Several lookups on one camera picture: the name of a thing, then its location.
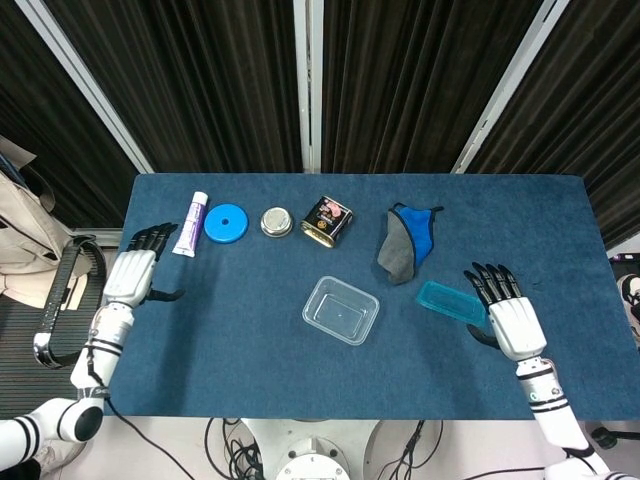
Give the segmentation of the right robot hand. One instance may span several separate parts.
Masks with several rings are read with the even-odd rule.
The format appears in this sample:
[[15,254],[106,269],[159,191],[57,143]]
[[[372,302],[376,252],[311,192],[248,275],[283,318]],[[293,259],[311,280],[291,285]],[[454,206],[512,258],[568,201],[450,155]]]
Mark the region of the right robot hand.
[[514,274],[504,265],[472,263],[473,271],[464,276],[471,283],[485,308],[492,335],[480,327],[467,325],[479,343],[501,350],[514,362],[541,355],[547,341],[537,314]]

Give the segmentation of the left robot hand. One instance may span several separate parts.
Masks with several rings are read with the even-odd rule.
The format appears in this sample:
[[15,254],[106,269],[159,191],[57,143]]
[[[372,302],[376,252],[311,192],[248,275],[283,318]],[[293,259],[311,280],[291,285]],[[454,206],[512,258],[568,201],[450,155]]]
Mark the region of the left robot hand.
[[173,292],[152,287],[154,271],[177,224],[167,222],[136,232],[126,249],[119,253],[103,290],[107,304],[121,303],[136,308],[145,301],[173,302],[185,290]]

